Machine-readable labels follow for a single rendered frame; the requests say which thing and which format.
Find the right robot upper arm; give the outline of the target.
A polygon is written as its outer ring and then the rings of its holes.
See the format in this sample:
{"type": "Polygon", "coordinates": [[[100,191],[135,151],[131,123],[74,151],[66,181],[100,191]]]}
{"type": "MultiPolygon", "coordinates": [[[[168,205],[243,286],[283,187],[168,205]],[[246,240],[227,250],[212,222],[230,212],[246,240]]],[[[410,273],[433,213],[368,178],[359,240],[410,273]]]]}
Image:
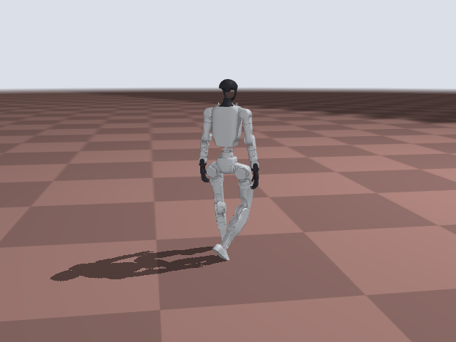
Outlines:
{"type": "Polygon", "coordinates": [[[238,108],[239,117],[243,120],[244,128],[244,143],[246,145],[252,145],[252,112],[246,108],[238,108]]]}

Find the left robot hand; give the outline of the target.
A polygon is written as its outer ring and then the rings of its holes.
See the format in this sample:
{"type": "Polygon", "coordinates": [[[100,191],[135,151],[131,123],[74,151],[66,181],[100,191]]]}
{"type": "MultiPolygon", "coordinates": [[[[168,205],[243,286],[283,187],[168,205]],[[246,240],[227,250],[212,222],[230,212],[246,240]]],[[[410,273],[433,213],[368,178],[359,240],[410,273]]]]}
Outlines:
{"type": "Polygon", "coordinates": [[[200,166],[200,174],[201,174],[201,177],[202,177],[202,181],[209,182],[208,181],[209,179],[207,179],[206,175],[205,175],[205,173],[207,174],[206,169],[205,169],[205,165],[206,164],[207,163],[204,163],[204,159],[200,159],[199,166],[200,166]]]}

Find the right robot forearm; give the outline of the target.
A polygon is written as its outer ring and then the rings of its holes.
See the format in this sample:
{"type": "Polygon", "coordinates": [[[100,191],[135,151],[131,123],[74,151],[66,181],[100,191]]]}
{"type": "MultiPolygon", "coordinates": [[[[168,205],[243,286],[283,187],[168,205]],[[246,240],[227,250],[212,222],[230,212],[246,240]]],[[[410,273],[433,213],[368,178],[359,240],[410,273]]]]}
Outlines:
{"type": "Polygon", "coordinates": [[[250,145],[249,147],[247,147],[247,150],[248,150],[248,154],[249,154],[249,161],[250,161],[250,167],[253,169],[253,164],[256,163],[258,164],[258,167],[259,167],[259,163],[257,162],[258,158],[257,158],[257,151],[256,151],[256,141],[255,141],[255,137],[252,136],[252,145],[250,145]]]}

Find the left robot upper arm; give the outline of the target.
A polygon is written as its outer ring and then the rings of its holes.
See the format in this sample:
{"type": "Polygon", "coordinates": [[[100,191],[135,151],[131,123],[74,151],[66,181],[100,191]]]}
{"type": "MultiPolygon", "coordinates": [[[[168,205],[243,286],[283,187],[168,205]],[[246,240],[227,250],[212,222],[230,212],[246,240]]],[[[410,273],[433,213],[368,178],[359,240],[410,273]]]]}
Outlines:
{"type": "Polygon", "coordinates": [[[212,134],[210,130],[212,128],[212,108],[206,108],[203,112],[204,122],[203,122],[203,135],[202,141],[210,142],[212,139],[212,134]]]}

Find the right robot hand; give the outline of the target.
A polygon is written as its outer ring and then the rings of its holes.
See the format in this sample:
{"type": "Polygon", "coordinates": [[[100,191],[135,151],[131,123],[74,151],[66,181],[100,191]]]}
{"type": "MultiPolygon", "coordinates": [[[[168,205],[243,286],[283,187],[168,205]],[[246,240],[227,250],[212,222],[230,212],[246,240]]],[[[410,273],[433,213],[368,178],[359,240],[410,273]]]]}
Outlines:
{"type": "Polygon", "coordinates": [[[258,173],[258,164],[254,163],[253,164],[253,178],[252,178],[252,181],[254,180],[254,184],[251,186],[251,189],[255,189],[258,187],[258,184],[259,184],[259,173],[258,173]]]}

